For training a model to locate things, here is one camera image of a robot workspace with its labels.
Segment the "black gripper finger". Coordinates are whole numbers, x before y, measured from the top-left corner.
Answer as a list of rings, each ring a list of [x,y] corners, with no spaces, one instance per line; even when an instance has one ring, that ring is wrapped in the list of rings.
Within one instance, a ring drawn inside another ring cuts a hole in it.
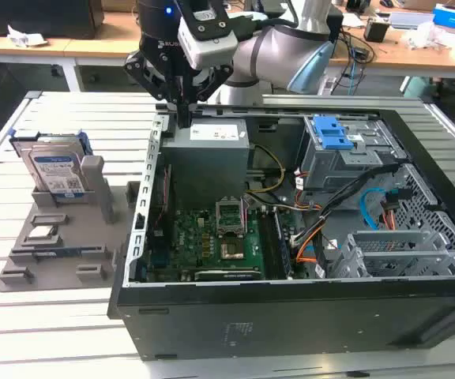
[[[134,51],[127,57],[124,70],[155,99],[165,100],[176,113],[177,127],[185,127],[182,84],[168,54],[159,53],[156,63],[151,63],[142,51]]]
[[[188,69],[184,75],[184,127],[189,128],[191,114],[198,102],[205,102],[233,73],[230,65],[207,69]]]

